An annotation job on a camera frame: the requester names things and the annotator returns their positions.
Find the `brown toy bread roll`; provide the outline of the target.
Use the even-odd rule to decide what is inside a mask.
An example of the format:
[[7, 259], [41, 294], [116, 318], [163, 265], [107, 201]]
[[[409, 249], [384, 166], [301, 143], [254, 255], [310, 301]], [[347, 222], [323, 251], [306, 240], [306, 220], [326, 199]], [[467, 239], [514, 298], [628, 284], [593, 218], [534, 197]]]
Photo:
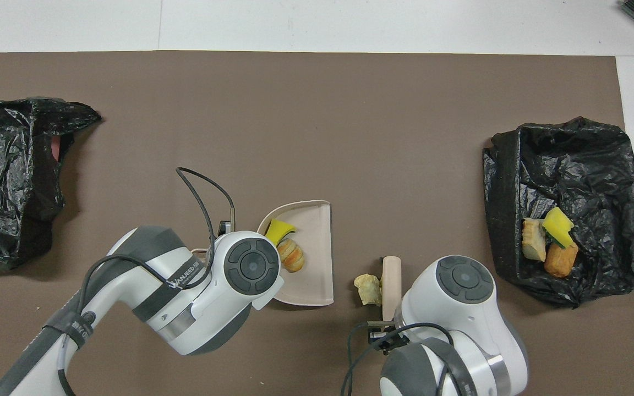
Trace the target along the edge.
[[562, 247], [557, 243], [551, 243], [546, 253], [544, 270], [557, 278], [566, 278], [575, 265], [578, 255], [578, 245], [571, 243], [567, 247]]

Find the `brown table mat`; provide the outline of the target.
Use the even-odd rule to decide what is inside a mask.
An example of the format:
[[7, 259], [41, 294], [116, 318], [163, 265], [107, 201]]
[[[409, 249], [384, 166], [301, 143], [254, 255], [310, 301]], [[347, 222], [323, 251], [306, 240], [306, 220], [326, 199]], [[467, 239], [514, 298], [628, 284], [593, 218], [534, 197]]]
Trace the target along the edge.
[[65, 157], [53, 248], [0, 273], [0, 379], [90, 266], [140, 225], [206, 246], [174, 169], [214, 179], [256, 230], [277, 206], [331, 203], [333, 290], [324, 307], [272, 301], [214, 353], [180, 356], [124, 304], [77, 353], [79, 396], [337, 396], [346, 338], [378, 318], [355, 276], [435, 259], [493, 265], [482, 149], [524, 123], [578, 116], [624, 127], [616, 60], [397, 53], [0, 53], [0, 100], [54, 97], [101, 113]]

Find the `beige hand brush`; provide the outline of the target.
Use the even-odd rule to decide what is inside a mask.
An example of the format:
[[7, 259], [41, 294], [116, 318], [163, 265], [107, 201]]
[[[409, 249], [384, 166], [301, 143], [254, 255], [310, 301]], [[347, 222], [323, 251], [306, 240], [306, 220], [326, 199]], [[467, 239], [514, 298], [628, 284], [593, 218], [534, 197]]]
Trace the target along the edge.
[[381, 293], [382, 320], [392, 321], [402, 301], [402, 259], [397, 256], [382, 259]]

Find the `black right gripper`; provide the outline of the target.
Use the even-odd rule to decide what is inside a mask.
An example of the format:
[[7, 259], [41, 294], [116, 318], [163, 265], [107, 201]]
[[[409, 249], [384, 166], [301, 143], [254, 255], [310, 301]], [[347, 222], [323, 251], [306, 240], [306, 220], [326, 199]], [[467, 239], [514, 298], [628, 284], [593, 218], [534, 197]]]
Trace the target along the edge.
[[368, 321], [368, 344], [380, 353], [401, 348], [407, 338], [397, 331], [394, 321]]

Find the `black trash bag bin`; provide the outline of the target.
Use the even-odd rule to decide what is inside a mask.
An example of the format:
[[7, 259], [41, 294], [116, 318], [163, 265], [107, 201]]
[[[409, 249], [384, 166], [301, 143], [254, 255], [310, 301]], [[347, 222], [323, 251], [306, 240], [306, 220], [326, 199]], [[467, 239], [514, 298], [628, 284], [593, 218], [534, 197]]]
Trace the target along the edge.
[[[578, 117], [527, 123], [483, 150], [485, 215], [496, 273], [528, 295], [577, 308], [634, 291], [634, 153], [621, 128]], [[558, 278], [523, 255], [524, 218], [560, 208], [578, 246]]]

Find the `pale bread chunk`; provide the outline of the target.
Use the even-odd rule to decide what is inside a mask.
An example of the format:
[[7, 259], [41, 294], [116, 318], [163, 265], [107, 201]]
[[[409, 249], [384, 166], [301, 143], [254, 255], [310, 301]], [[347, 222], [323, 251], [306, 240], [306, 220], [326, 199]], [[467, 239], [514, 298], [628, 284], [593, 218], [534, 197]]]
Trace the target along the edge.
[[363, 306], [372, 304], [382, 306], [382, 288], [380, 279], [373, 274], [362, 274], [354, 279]]

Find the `yellow sponge piece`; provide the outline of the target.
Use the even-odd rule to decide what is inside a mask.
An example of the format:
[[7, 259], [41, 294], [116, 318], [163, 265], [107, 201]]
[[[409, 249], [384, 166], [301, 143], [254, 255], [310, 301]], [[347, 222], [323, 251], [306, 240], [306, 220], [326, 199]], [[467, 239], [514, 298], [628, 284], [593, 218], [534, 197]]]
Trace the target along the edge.
[[296, 231], [297, 228], [292, 224], [274, 218], [270, 220], [265, 236], [275, 246], [278, 246], [281, 240], [286, 238], [286, 236], [290, 233], [294, 233]]

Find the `striped toy croissant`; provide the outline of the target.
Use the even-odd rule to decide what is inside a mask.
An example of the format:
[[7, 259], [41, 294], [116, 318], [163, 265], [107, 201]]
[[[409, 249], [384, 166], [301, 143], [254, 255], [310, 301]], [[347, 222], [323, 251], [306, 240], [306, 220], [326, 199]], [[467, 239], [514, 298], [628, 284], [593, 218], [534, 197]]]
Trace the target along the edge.
[[546, 260], [546, 233], [541, 219], [523, 219], [521, 248], [527, 259], [538, 262]]
[[296, 241], [285, 238], [279, 241], [277, 251], [280, 256], [280, 261], [289, 273], [295, 273], [301, 271], [306, 263], [304, 251]]

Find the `beige plastic dustpan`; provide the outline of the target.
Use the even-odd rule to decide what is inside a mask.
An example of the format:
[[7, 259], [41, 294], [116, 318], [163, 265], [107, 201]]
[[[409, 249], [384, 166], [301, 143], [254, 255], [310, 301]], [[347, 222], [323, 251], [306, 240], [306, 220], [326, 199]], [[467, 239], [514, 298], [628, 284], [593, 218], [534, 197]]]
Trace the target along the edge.
[[[290, 238], [301, 246], [306, 263], [289, 273], [265, 236], [271, 219], [294, 225]], [[271, 211], [259, 229], [220, 236], [214, 244], [209, 285], [194, 299], [192, 311], [256, 310], [277, 300], [295, 306], [328, 306], [334, 301], [331, 207], [325, 200], [297, 201]]]

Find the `yellow and green sponge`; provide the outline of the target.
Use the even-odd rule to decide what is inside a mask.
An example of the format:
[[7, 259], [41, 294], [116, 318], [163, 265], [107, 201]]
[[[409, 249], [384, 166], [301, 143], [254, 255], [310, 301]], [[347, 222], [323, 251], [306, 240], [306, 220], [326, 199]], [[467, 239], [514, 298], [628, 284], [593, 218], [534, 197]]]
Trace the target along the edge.
[[543, 219], [544, 230], [563, 249], [573, 243], [570, 233], [574, 227], [571, 219], [558, 206], [552, 208]]

